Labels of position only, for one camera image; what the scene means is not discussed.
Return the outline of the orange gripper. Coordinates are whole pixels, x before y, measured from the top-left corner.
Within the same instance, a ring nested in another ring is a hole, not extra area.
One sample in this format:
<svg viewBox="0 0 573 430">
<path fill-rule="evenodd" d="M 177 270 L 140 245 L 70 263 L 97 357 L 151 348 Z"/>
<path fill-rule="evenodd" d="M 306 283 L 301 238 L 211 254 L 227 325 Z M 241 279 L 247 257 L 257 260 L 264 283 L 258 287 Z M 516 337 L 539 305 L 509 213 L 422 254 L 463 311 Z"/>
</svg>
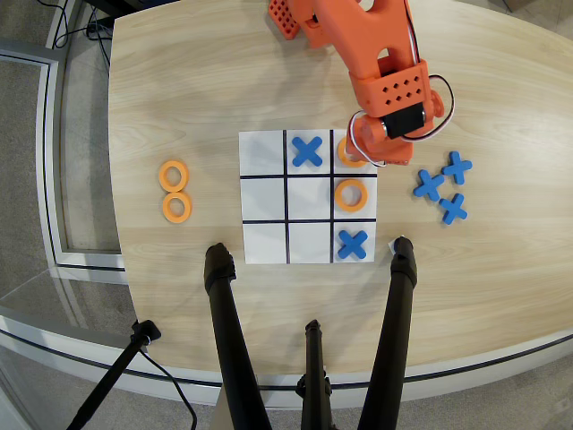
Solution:
<svg viewBox="0 0 573 430">
<path fill-rule="evenodd" d="M 443 101 L 436 90 L 423 102 L 382 117 L 359 114 L 355 118 L 355 155 L 375 164 L 407 165 L 414 143 L 437 129 Z"/>
</svg>

